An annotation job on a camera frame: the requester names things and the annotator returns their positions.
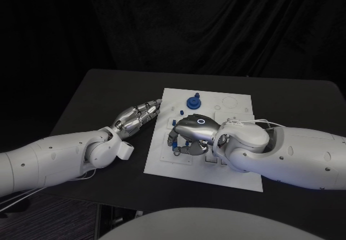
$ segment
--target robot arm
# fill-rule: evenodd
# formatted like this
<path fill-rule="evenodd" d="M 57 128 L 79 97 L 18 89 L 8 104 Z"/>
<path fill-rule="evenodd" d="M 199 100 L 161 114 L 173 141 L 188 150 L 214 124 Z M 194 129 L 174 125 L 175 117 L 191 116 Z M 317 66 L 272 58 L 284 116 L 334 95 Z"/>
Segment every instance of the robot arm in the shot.
<path fill-rule="evenodd" d="M 194 120 L 188 123 L 193 127 L 181 122 L 187 118 Z M 197 122 L 197 119 L 206 120 L 206 117 L 194 114 L 187 118 L 178 121 L 170 132 L 168 145 L 178 134 L 191 143 L 209 139 L 211 155 L 220 158 L 236 172 L 258 173 L 278 182 L 308 189 L 346 189 L 346 139 L 343 137 L 292 127 L 279 126 L 263 130 L 253 123 L 232 120 L 217 125 L 217 129 L 214 122 L 213 129 L 206 131 L 206 126 L 199 123 L 203 121 Z M 199 155 L 207 150 L 181 151 L 177 146 L 173 151 Z"/>
<path fill-rule="evenodd" d="M 111 127 L 46 137 L 0 153 L 0 197 L 66 182 L 106 167 L 116 156 L 128 160 L 134 147 L 122 140 L 157 116 L 160 103 L 158 99 L 129 107 Z"/>

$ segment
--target circular cutout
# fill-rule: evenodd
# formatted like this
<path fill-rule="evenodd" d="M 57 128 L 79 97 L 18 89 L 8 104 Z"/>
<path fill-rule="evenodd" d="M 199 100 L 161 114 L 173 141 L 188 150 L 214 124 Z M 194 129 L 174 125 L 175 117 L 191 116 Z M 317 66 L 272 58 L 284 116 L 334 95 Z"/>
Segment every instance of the circular cutout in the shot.
<path fill-rule="evenodd" d="M 223 98 L 222 104 L 227 109 L 233 109 L 237 106 L 237 101 L 233 97 L 227 96 Z"/>

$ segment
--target blue object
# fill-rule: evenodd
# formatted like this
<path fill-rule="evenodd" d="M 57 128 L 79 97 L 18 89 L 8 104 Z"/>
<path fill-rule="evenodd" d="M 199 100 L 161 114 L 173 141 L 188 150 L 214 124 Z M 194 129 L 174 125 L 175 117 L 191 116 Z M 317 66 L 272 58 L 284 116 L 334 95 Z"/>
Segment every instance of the blue object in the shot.
<path fill-rule="evenodd" d="M 178 146 L 178 143 L 174 141 L 171 144 L 171 150 L 174 150 L 174 148 Z"/>
<path fill-rule="evenodd" d="M 196 92 L 194 96 L 190 97 L 186 101 L 186 105 L 188 109 L 197 109 L 200 107 L 200 94 Z"/>

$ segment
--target black background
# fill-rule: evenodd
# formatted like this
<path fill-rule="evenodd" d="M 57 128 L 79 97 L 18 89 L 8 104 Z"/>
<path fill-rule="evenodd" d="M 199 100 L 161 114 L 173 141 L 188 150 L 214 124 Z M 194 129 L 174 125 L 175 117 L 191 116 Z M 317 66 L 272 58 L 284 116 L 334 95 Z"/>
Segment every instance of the black background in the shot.
<path fill-rule="evenodd" d="M 328 80 L 344 93 L 344 11 L 343 0 L 2 1 L 0 151 L 50 134 L 92 68 Z"/>

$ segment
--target white panel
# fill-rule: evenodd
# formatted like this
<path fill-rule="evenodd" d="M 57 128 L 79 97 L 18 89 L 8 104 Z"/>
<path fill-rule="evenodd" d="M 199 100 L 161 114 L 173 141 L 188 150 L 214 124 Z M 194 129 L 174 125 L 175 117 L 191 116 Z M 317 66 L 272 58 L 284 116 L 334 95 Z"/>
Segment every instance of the white panel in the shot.
<path fill-rule="evenodd" d="M 200 95 L 201 105 L 199 109 L 191 110 L 186 106 L 186 101 L 194 96 L 194 93 Z M 174 156 L 171 147 L 167 146 L 167 133 L 170 132 L 167 129 L 173 128 L 173 119 L 177 122 L 191 114 L 210 117 L 219 124 L 233 117 L 237 120 L 253 120 L 250 96 L 171 88 L 164 89 L 144 173 L 262 192 L 259 174 L 235 172 L 227 166 L 222 165 L 220 159 L 217 159 L 216 163 L 206 162 L 206 158 L 211 159 L 213 157 L 210 154 L 211 146 L 206 155 L 190 156 L 180 154 L 180 156 Z M 184 145 L 183 138 L 177 141 L 180 141 L 177 145 L 181 147 Z"/>

